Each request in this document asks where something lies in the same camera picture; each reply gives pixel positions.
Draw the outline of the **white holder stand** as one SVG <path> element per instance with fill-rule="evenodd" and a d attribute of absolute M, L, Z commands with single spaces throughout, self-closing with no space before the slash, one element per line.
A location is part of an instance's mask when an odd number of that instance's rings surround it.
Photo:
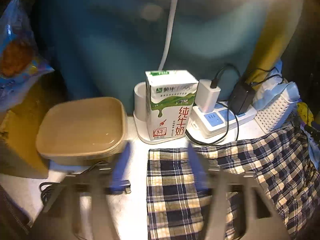
<path fill-rule="evenodd" d="M 176 138 L 163 138 L 163 139 L 156 139 L 151 140 L 149 138 L 148 129 L 146 125 L 146 83 L 140 82 L 136 84 L 134 87 L 134 111 L 133 111 L 133 117 L 135 120 L 135 126 L 137 130 L 137 134 L 139 139 L 150 145 L 160 144 L 164 142 L 168 142 L 171 140 L 181 139 L 183 138 L 183 135 L 180 135 Z"/>

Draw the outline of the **milk carton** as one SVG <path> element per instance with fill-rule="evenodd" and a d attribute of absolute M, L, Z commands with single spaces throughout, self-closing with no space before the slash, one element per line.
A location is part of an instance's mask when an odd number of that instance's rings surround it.
<path fill-rule="evenodd" d="M 187 70 L 145 72 L 146 126 L 151 141 L 185 135 L 198 80 Z"/>

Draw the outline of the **cardboard box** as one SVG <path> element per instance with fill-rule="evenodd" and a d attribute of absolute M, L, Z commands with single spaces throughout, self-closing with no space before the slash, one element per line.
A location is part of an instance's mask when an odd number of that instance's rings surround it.
<path fill-rule="evenodd" d="M 63 78 L 51 73 L 41 77 L 19 105 L 1 113 L 1 173 L 34 179 L 48 177 L 49 161 L 37 152 L 36 137 L 48 110 L 66 100 Z"/>

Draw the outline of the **white perforated basket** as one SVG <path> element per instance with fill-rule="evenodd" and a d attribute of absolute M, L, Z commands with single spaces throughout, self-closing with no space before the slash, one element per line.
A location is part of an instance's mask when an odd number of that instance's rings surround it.
<path fill-rule="evenodd" d="M 285 89 L 272 99 L 264 109 L 257 111 L 254 119 L 264 133 L 271 133 L 285 122 L 296 108 L 299 99 L 299 92 L 289 92 L 288 89 Z"/>

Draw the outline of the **white charger plug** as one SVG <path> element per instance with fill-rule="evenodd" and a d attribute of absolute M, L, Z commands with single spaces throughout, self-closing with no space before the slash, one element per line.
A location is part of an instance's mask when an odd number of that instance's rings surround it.
<path fill-rule="evenodd" d="M 210 113 L 214 110 L 221 88 L 217 85 L 217 79 L 201 79 L 199 81 L 195 104 L 202 113 Z"/>

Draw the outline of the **brown lidded food container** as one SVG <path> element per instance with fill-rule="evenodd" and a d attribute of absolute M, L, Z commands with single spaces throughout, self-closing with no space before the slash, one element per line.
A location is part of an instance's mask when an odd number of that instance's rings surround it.
<path fill-rule="evenodd" d="M 92 165 L 127 143 L 127 113 L 120 100 L 89 98 L 60 103 L 44 116 L 36 137 L 39 154 L 59 165 Z"/>

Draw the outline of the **blue snack bag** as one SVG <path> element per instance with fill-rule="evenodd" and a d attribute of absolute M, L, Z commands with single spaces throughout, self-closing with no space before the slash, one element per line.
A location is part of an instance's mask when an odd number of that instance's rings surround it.
<path fill-rule="evenodd" d="M 1 16 L 1 112 L 19 105 L 29 89 L 54 69 L 40 56 L 23 0 Z"/>

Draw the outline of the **plaid checkered pants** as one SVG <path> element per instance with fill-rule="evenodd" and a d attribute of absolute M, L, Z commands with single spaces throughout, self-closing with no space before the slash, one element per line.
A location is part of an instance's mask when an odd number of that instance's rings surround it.
<path fill-rule="evenodd" d="M 149 150 L 148 239 L 319 239 L 319 172 L 300 128 L 193 148 L 210 192 L 196 190 L 187 147 Z"/>

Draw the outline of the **white power strip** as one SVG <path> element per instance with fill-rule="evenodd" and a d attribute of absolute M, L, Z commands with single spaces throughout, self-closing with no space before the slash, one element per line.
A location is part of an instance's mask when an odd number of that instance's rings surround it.
<path fill-rule="evenodd" d="M 245 113 L 234 115 L 227 111 L 225 102 L 216 103 L 210 113 L 203 113 L 198 106 L 193 106 L 189 118 L 188 131 L 191 135 L 199 135 L 205 139 L 224 134 L 228 130 L 237 128 L 255 118 L 257 111 L 249 106 Z"/>

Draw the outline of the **black power adapter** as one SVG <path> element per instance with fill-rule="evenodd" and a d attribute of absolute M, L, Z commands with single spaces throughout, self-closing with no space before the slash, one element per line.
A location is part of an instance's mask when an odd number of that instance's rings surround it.
<path fill-rule="evenodd" d="M 236 115 L 245 113 L 255 96 L 255 90 L 245 82 L 239 81 L 228 100 L 229 109 Z"/>

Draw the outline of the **yellow curtain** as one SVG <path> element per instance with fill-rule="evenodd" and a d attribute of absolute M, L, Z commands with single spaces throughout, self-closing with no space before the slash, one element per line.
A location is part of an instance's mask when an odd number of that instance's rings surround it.
<path fill-rule="evenodd" d="M 271 0 L 264 27 L 246 69 L 246 83 L 260 82 L 280 59 L 298 25 L 304 0 Z"/>

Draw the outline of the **white lamp neck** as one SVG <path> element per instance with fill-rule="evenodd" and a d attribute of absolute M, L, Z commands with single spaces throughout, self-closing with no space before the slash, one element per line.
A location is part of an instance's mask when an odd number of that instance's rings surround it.
<path fill-rule="evenodd" d="M 165 37 L 165 44 L 164 44 L 164 49 L 163 49 L 163 55 L 158 67 L 158 71 L 162 71 L 165 65 L 165 62 L 168 57 L 169 53 L 169 48 L 170 48 L 170 42 L 171 42 L 171 37 L 172 37 L 172 30 L 173 30 L 173 25 L 174 25 L 174 19 L 175 19 L 175 14 L 176 14 L 176 8 L 177 8 L 177 3 L 178 0 L 171 0 L 170 3 L 170 10 L 169 10 L 169 17 L 168 17 L 168 24 L 167 24 L 167 32 L 166 32 L 166 37 Z"/>

